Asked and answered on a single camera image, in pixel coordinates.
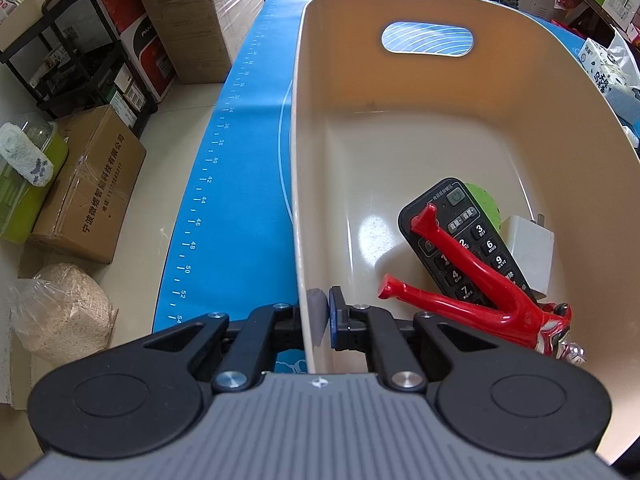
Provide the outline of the brown cardboard box with text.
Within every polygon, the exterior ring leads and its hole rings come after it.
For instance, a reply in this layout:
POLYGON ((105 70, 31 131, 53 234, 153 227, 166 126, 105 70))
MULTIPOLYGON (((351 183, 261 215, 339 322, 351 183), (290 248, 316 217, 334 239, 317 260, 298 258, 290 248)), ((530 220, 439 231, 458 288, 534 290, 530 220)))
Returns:
POLYGON ((146 151, 108 105, 60 121, 68 155, 30 239, 95 263, 113 261, 146 151))

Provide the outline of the green plastic container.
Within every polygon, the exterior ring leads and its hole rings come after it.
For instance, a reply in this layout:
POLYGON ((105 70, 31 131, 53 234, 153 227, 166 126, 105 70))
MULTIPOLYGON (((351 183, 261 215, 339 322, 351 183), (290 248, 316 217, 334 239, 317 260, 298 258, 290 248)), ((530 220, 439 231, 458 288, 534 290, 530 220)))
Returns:
POLYGON ((15 122, 52 162, 53 178, 43 188, 30 185, 1 157, 1 237, 14 244, 29 238, 44 199, 68 155, 68 146, 58 133, 58 124, 36 114, 25 114, 15 122))

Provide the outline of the black metal shelf rack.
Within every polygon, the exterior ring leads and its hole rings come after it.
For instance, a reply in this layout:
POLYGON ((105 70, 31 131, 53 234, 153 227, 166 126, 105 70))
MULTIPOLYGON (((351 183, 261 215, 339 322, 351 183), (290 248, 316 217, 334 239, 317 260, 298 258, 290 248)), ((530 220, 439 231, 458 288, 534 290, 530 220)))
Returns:
POLYGON ((138 136, 157 111, 99 0, 24 0, 1 23, 1 64, 50 119, 109 105, 138 136))

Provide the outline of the white power adapter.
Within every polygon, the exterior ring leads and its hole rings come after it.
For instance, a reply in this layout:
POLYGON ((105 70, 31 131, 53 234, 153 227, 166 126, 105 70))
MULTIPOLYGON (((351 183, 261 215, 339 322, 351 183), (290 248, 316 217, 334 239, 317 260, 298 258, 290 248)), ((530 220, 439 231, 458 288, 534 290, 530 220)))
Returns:
POLYGON ((501 223, 500 234, 536 298, 547 296, 551 281, 554 233, 519 216, 501 223))

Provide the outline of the white patterned tissue pack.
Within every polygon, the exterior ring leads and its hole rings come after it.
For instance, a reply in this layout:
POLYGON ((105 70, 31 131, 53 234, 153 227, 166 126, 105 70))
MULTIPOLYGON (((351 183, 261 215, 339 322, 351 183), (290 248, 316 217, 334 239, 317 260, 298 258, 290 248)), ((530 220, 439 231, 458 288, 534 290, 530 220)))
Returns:
POLYGON ((629 125, 638 125, 639 66, 623 36, 616 32, 607 48, 587 39, 578 60, 614 113, 629 125))

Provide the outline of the green and yellow toy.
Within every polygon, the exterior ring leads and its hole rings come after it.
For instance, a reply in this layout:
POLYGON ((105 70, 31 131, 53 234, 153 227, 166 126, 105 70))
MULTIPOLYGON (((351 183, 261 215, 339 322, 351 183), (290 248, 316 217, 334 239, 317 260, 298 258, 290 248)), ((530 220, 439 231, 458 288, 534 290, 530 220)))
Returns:
POLYGON ((480 209, 484 211, 484 215, 490 221, 492 227, 497 232, 500 232, 500 226, 502 223, 501 212, 494 198, 484 188, 481 188, 476 184, 465 182, 464 185, 469 190, 470 195, 478 203, 480 209))

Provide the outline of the beige plastic storage bin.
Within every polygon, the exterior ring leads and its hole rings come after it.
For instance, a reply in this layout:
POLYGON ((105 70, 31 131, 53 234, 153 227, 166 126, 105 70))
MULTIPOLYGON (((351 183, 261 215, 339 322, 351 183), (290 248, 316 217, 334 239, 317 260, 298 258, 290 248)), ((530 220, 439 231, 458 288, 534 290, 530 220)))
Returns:
POLYGON ((330 345, 322 294, 376 304, 393 275, 434 282, 398 228, 446 177, 503 217, 554 234, 548 297, 611 396, 599 455, 639 435, 639 159, 617 117, 547 27, 486 0, 312 0, 300 26, 291 131, 304 343, 315 373, 361 372, 330 345))

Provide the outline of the white rolled towel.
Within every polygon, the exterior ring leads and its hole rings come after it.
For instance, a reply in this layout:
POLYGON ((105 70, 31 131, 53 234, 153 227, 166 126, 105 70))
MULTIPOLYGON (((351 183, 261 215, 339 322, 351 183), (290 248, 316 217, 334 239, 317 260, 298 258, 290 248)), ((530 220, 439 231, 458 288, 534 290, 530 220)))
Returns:
POLYGON ((1 126, 0 150, 1 157, 30 185, 43 188, 52 180, 52 162, 17 125, 1 126))

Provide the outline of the blue silicone measuring mat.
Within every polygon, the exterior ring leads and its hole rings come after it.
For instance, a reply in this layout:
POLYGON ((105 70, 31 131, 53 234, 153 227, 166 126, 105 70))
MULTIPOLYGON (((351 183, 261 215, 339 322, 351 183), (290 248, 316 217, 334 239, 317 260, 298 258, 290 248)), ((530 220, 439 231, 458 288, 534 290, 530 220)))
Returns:
POLYGON ((401 237, 403 204, 444 177, 484 188, 502 214, 537 212, 495 119, 462 94, 513 96, 533 40, 572 65, 582 44, 559 27, 474 0, 267 0, 222 87, 184 191, 154 330, 210 309, 235 320, 298 299, 291 181, 321 276, 356 302, 386 273, 427 275, 401 237))

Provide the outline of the bag of wood pellets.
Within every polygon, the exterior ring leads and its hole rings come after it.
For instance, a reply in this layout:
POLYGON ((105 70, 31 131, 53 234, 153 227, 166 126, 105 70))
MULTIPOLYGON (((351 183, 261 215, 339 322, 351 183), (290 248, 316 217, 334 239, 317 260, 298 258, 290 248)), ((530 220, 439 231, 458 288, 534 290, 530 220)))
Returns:
POLYGON ((73 263, 45 266, 9 286, 10 322, 23 347, 53 366, 107 348, 117 318, 103 288, 73 263))

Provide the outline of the black TV remote control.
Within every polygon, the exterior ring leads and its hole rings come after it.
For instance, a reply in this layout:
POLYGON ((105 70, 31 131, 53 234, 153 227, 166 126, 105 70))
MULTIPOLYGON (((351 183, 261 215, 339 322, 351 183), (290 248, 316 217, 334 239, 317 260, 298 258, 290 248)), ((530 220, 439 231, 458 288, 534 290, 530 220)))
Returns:
POLYGON ((464 275, 433 243, 411 231, 411 220, 429 203, 437 207, 439 226, 458 244, 518 285, 530 299, 535 298, 510 249, 506 248, 498 230, 472 195, 471 187, 453 177, 437 182, 398 214, 401 234, 444 295, 488 308, 495 307, 477 287, 476 281, 464 275))

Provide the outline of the large wrapped cardboard box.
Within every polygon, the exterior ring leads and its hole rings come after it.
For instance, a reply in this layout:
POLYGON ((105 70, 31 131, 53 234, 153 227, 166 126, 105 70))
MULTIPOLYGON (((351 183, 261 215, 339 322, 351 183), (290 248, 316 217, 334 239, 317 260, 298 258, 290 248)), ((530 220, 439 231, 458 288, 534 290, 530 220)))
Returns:
POLYGON ((184 84, 226 80, 264 0, 142 0, 184 84))

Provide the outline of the red and white box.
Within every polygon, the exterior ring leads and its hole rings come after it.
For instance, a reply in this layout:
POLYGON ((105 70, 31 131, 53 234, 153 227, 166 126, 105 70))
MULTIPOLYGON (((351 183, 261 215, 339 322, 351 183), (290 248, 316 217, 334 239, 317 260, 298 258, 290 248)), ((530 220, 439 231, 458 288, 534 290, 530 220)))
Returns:
POLYGON ((131 62, 159 103, 177 74, 142 0, 102 0, 102 3, 131 62))

